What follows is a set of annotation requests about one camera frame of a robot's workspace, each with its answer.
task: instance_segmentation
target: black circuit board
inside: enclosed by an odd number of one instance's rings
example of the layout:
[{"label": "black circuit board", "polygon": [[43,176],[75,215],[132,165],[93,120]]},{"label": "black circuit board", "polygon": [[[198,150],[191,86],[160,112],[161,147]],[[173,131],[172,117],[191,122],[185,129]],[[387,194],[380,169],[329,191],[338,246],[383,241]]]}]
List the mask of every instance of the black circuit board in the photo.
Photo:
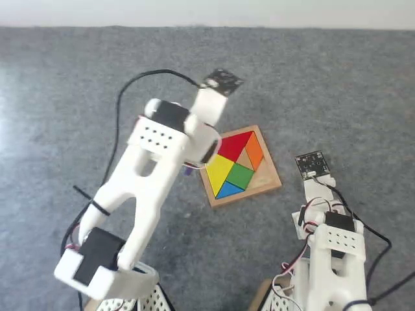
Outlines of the black circuit board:
[{"label": "black circuit board", "polygon": [[314,151],[296,157],[296,163],[303,180],[330,174],[329,166],[321,151]]},{"label": "black circuit board", "polygon": [[203,80],[204,85],[225,97],[231,95],[243,83],[244,80],[221,68],[216,69]]}]

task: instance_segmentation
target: tangram puzzle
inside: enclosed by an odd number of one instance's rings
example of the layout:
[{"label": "tangram puzzle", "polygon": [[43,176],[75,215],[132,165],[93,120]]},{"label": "tangram puzzle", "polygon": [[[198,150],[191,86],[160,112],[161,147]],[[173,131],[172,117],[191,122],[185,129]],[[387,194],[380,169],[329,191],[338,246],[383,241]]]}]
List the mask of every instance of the tangram puzzle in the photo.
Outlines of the tangram puzzle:
[{"label": "tangram puzzle", "polygon": [[212,207],[281,186],[256,125],[223,134],[218,154],[200,174]]}]

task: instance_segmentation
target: gray carpet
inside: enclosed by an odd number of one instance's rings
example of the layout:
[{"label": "gray carpet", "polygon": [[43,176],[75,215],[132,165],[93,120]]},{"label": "gray carpet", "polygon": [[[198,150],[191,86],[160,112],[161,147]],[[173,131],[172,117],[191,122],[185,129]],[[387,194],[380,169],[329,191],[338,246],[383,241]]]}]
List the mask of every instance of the gray carpet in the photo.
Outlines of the gray carpet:
[{"label": "gray carpet", "polygon": [[[62,235],[94,193],[113,142],[117,90],[171,68],[201,80],[216,67],[246,79],[219,123],[258,124],[280,190],[213,211],[198,174],[180,174],[143,261],[177,310],[246,310],[264,278],[297,254],[291,212],[304,203],[294,156],[324,151],[338,187],[389,236],[371,294],[414,269],[415,32],[232,28],[0,28],[0,242],[3,310],[77,310],[53,278]],[[126,94],[122,148],[148,99],[189,107],[195,90],[169,76]],[[127,237],[133,201],[105,223]],[[367,234],[368,262],[383,243]],[[415,282],[374,310],[413,310]]]}]

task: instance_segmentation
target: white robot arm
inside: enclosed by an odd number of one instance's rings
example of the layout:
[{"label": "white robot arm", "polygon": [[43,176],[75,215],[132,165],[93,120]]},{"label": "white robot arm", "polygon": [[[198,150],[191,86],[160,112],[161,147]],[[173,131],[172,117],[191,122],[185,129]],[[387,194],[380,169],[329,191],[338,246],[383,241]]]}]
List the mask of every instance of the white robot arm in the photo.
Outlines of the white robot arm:
[{"label": "white robot arm", "polygon": [[[288,311],[343,310],[350,301],[366,300],[363,223],[346,216],[342,202],[325,185],[335,186],[321,152],[296,157],[303,176],[307,204],[292,214],[297,237],[310,247],[309,258],[302,253],[290,265],[283,265],[264,298],[261,310]],[[291,274],[290,295],[278,286],[278,277]],[[348,311],[371,311],[367,304]]]},{"label": "white robot arm", "polygon": [[[242,82],[217,69],[205,79],[205,88],[199,90],[190,110],[159,99],[147,103],[113,174],[80,221],[78,240],[82,246],[79,251],[65,251],[54,272],[57,279],[94,299],[137,299],[154,289],[157,272],[136,262],[157,226],[161,206],[182,165],[201,167],[217,153],[220,135],[214,125],[228,95]],[[143,176],[149,161],[156,164]],[[126,242],[98,228],[133,197],[136,218]]]}]

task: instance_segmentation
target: blue triangle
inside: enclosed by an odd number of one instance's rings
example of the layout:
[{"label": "blue triangle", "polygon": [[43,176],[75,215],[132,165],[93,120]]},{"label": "blue triangle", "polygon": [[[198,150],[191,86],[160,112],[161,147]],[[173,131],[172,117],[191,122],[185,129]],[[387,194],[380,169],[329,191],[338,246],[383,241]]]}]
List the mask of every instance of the blue triangle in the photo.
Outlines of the blue triangle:
[{"label": "blue triangle", "polygon": [[225,198],[227,196],[231,196],[233,194],[237,194],[237,193],[240,193],[240,192],[243,192],[243,191],[244,191],[244,189],[236,187],[236,186],[232,185],[231,183],[228,183],[227,181],[225,181],[222,188],[219,190],[219,193],[216,196],[216,199]]}]

